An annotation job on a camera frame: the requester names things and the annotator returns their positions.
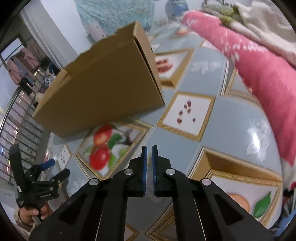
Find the metal screw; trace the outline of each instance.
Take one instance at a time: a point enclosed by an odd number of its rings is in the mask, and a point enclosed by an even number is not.
[[[168,175],[174,175],[174,174],[176,173],[176,171],[175,171],[174,169],[172,169],[172,168],[167,169],[165,172],[166,172]]]
[[[133,174],[133,170],[132,169],[129,169],[129,168],[128,169],[125,169],[124,170],[124,174],[125,175],[132,175]]]
[[[98,180],[97,178],[92,178],[92,179],[89,180],[89,184],[90,184],[91,186],[95,186],[95,185],[97,185],[98,183],[99,183],[99,180]]]
[[[210,179],[205,178],[202,180],[202,184],[205,186],[209,186],[209,185],[211,185],[211,183],[212,183],[212,181]]]

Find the blue handle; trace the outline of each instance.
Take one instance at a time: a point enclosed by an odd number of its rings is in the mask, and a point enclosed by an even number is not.
[[[143,182],[143,195],[145,196],[145,194],[146,194],[146,176],[147,176],[147,147],[145,146],[144,148],[145,148],[144,150],[142,149],[142,156],[144,156],[142,182]]]
[[[152,147],[152,167],[153,167],[153,187],[154,187],[153,189],[154,189],[154,195],[155,196],[156,196],[156,181],[157,181],[156,163],[155,163],[156,155],[158,155],[157,145],[154,145]]]
[[[40,164],[38,166],[39,171],[43,172],[46,169],[52,167],[55,164],[55,160],[53,158],[51,158],[50,160],[48,160],[47,162],[44,162],[43,164]]]

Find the cardboard box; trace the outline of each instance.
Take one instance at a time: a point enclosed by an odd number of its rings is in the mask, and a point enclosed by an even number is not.
[[[155,56],[137,21],[61,70],[33,118],[65,138],[163,105]]]

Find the hanging clothes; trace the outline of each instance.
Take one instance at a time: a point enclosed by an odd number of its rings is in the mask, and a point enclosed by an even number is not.
[[[11,77],[12,81],[16,84],[19,85],[22,76],[20,74],[19,69],[17,68],[17,66],[15,65],[15,63],[10,59],[7,62],[7,70],[8,70],[8,74]]]
[[[35,78],[32,73],[20,62],[18,58],[12,56],[12,59],[16,67],[19,69],[20,75],[27,80],[29,85],[33,86],[35,84]]]
[[[27,42],[27,49],[32,53],[32,55],[41,62],[44,60],[47,56],[44,53],[44,51],[40,48],[36,40],[32,37]]]
[[[25,60],[28,61],[29,65],[33,69],[40,66],[40,62],[32,55],[32,53],[28,49],[22,48],[20,51],[25,53]]]
[[[29,65],[28,61],[25,59],[25,53],[24,52],[18,52],[15,54],[15,57],[18,58],[18,60],[30,71],[33,71],[33,68],[31,65]]]

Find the window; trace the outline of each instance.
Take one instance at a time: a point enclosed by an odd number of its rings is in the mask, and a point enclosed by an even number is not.
[[[23,47],[22,42],[17,38],[1,52],[1,57],[6,61],[14,54],[20,52]]]

